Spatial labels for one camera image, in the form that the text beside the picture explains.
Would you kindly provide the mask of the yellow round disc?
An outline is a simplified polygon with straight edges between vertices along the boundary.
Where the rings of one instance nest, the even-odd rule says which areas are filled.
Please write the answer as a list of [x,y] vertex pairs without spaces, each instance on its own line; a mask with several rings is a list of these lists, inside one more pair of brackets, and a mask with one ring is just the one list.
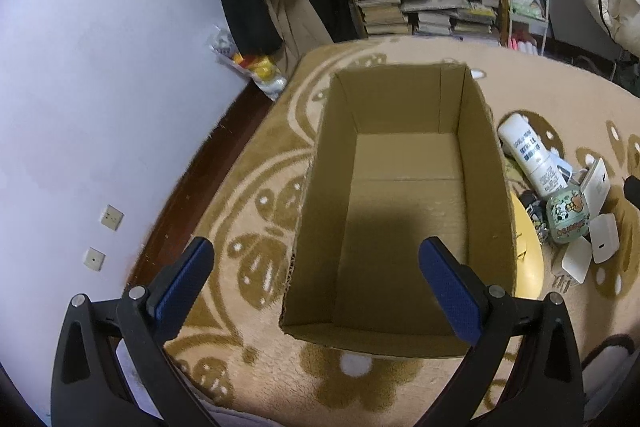
[[538,299],[544,288],[544,255],[525,207],[514,192],[511,199],[516,239],[514,296]]

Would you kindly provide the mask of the white square device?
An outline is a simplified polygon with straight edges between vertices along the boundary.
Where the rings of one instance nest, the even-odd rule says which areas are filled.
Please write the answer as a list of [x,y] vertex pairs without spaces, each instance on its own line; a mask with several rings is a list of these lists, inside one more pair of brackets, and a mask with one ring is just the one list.
[[578,237],[566,246],[561,268],[575,283],[585,282],[592,261],[592,247],[585,237]]

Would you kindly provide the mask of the white power adapter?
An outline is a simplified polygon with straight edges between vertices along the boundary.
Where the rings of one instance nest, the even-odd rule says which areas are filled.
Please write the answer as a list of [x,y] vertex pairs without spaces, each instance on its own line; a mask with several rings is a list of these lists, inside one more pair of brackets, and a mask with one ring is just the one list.
[[600,265],[620,249],[620,236],[614,213],[601,213],[589,222],[593,262]]

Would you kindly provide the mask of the green cartoon round case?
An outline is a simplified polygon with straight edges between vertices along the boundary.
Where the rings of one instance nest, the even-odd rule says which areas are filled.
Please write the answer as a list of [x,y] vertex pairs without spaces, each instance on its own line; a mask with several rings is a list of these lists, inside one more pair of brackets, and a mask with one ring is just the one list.
[[555,244],[568,244],[588,232],[588,204],[585,195],[576,185],[551,194],[547,200],[546,213],[550,236]]

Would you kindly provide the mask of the white cylindrical bottle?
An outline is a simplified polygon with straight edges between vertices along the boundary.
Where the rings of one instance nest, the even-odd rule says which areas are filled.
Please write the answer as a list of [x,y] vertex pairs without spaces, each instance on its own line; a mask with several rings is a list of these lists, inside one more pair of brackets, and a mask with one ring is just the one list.
[[514,113],[506,118],[497,132],[540,198],[547,199],[567,188],[551,153],[521,114]]

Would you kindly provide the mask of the brown cardboard box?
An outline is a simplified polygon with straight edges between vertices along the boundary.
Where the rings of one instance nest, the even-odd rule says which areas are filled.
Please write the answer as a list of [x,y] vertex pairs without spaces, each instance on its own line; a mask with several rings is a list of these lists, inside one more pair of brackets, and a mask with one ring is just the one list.
[[475,315],[451,325],[437,237],[486,284],[512,291],[512,204],[495,125],[468,66],[336,72],[306,174],[280,326],[323,347],[395,358],[464,355]]

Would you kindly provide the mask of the black key bunch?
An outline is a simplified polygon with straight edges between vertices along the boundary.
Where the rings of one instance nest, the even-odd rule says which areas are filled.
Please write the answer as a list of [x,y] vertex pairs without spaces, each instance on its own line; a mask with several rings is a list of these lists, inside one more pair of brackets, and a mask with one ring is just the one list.
[[534,191],[525,190],[518,200],[523,205],[525,211],[528,214],[530,221],[532,221],[534,229],[536,231],[538,241],[543,244],[548,241],[549,227],[544,212],[544,202],[537,197]]

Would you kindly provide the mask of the white air conditioner remote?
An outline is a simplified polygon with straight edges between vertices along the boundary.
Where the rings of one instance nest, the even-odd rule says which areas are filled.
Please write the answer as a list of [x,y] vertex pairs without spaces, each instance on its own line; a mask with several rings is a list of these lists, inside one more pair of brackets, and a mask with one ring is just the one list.
[[591,164],[579,187],[585,197],[589,217],[597,217],[611,190],[611,180],[602,158]]

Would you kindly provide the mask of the plastic snack bag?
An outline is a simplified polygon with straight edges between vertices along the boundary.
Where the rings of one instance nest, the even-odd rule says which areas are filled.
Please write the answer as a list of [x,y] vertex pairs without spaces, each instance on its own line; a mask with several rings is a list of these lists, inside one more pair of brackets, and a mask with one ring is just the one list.
[[216,59],[246,79],[255,83],[257,88],[271,101],[277,101],[284,91],[288,80],[280,68],[267,55],[243,55],[227,28],[215,26],[207,40],[209,49]]

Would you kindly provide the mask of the stack of books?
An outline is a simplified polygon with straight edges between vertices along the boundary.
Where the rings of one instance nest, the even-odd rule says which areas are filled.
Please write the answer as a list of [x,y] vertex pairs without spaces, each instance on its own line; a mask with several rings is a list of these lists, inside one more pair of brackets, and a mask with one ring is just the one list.
[[356,0],[367,35],[410,35],[409,17],[401,11],[401,0]]

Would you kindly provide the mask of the white metal cart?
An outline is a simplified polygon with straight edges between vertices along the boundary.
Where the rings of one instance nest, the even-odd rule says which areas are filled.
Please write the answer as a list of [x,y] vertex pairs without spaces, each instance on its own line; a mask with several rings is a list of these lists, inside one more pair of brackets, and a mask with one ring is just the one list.
[[508,47],[543,56],[550,28],[550,0],[509,0]]

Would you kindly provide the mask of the lower wall socket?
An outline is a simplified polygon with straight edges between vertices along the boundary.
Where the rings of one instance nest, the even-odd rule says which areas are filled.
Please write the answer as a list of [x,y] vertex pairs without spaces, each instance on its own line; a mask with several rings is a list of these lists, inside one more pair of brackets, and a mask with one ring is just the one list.
[[100,272],[103,267],[104,260],[105,255],[102,253],[102,251],[98,251],[96,248],[89,247],[85,252],[84,260],[82,260],[82,262],[84,262],[84,265],[89,270]]

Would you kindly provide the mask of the wall socket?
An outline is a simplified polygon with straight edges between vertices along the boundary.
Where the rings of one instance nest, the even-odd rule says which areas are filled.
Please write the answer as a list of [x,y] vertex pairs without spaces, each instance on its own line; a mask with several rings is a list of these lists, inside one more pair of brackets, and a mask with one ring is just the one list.
[[100,223],[105,228],[116,232],[122,224],[122,219],[124,219],[124,213],[122,211],[111,205],[107,205],[102,212]]
[[84,262],[84,265],[89,270],[100,272],[103,267],[104,260],[105,255],[102,253],[102,251],[98,251],[96,248],[89,247],[85,252],[84,260],[82,260],[82,262]]

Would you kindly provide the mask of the upper wall socket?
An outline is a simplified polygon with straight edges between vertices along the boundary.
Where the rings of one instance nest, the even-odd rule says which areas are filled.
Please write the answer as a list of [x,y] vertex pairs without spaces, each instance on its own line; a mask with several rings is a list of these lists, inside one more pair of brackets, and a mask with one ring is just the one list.
[[122,224],[122,219],[124,219],[124,213],[122,211],[111,205],[107,205],[102,212],[100,223],[105,228],[116,232]]

